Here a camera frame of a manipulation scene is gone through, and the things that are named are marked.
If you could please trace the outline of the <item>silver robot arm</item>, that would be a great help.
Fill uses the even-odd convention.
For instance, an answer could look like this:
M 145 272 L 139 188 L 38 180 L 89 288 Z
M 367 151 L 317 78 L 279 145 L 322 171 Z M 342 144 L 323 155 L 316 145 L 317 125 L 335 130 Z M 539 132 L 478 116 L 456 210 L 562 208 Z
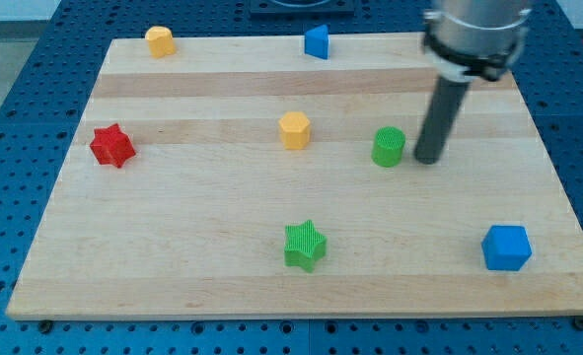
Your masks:
M 446 80 L 496 82 L 521 56 L 531 12 L 529 0 L 435 0 L 423 13 L 423 53 Z

